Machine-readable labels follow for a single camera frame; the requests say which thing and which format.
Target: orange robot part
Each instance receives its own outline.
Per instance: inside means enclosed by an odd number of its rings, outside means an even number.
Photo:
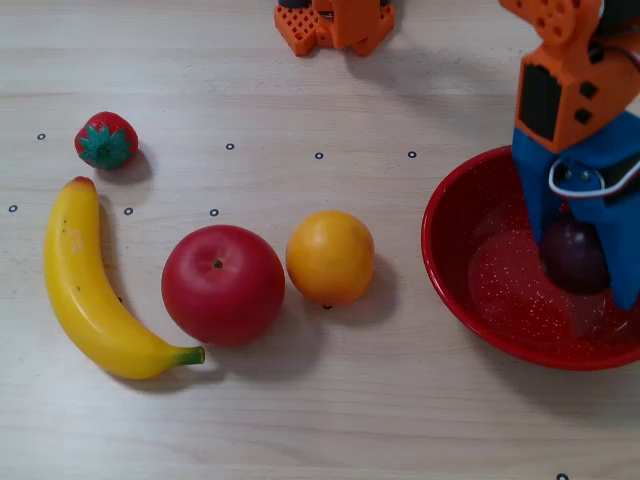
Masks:
[[[515,125],[548,150],[590,137],[640,92],[640,32],[600,31],[601,0],[500,3],[542,38],[522,59]]]
[[[351,47],[367,56],[395,25],[396,11],[380,0],[313,0],[310,8],[277,6],[276,27],[297,56],[316,46]]]

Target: orange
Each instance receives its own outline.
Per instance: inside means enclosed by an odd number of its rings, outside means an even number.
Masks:
[[[373,276],[373,237],[356,217],[339,211],[305,219],[287,245],[289,277],[305,297],[322,305],[347,305]]]

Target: red apple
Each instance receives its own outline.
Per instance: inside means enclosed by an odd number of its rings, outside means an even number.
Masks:
[[[187,235],[162,272],[173,320],[203,343],[235,347],[273,323],[284,300],[284,270],[271,246],[244,228],[217,225]]]

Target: bowl rim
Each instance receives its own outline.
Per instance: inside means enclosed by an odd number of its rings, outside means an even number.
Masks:
[[[606,359],[584,361],[558,359],[554,358],[553,356],[537,352],[530,348],[516,345],[506,340],[504,337],[479,325],[474,316],[468,314],[465,309],[456,302],[454,295],[444,284],[442,277],[435,265],[431,238],[433,217],[438,210],[440,201],[444,197],[444,194],[449,189],[449,187],[474,167],[482,163],[504,157],[505,155],[511,156],[511,146],[507,145],[504,147],[495,148],[493,150],[481,153],[480,155],[477,155],[470,160],[467,160],[466,162],[456,167],[451,173],[449,173],[449,175],[445,177],[444,180],[442,180],[442,182],[440,182],[440,184],[433,192],[433,195],[429,199],[429,203],[427,204],[427,208],[422,219],[421,247],[424,265],[427,269],[429,279],[431,280],[431,283],[433,284],[436,292],[438,293],[444,304],[447,306],[447,308],[451,311],[451,313],[453,313],[465,327],[485,340],[487,343],[521,360],[550,368],[577,371],[605,370],[620,367],[622,365],[627,365],[629,363],[637,361],[638,359],[640,359],[640,345],[624,354],[612,355],[611,357]]]

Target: banana stem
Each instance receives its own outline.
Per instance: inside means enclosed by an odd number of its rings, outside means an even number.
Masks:
[[[184,348],[175,357],[176,365],[200,365],[204,363],[204,348]]]

